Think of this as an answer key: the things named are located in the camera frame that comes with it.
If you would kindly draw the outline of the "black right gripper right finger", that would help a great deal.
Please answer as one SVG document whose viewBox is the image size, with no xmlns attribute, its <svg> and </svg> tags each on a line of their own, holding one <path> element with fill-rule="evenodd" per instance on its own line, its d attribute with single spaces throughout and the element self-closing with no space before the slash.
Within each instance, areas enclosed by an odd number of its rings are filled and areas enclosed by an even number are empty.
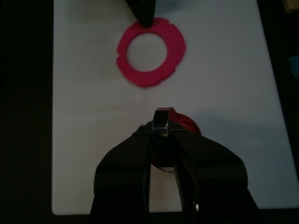
<svg viewBox="0 0 299 224">
<path fill-rule="evenodd" d="M 170 153 L 185 224 L 260 224 L 238 156 L 176 123 Z"/>
</svg>

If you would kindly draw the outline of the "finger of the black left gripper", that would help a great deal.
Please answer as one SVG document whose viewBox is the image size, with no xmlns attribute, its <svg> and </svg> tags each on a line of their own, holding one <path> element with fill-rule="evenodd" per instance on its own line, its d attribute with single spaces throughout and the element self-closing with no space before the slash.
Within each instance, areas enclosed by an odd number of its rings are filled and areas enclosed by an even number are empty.
<svg viewBox="0 0 299 224">
<path fill-rule="evenodd" d="M 144 22 L 142 26 L 149 27 L 154 19 L 154 3 L 156 0 L 142 0 L 141 4 L 144 7 Z"/>
<path fill-rule="evenodd" d="M 141 0 L 125 0 L 126 6 L 132 11 L 138 24 L 142 23 L 142 5 Z"/>
</svg>

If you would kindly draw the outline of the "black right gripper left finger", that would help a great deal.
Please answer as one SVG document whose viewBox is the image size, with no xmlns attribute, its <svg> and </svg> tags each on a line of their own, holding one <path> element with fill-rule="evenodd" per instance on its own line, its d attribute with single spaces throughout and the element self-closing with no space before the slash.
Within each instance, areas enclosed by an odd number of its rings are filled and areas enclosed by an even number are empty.
<svg viewBox="0 0 299 224">
<path fill-rule="evenodd" d="M 141 125 L 102 157 L 93 181 L 89 224 L 146 224 L 152 123 Z"/>
</svg>

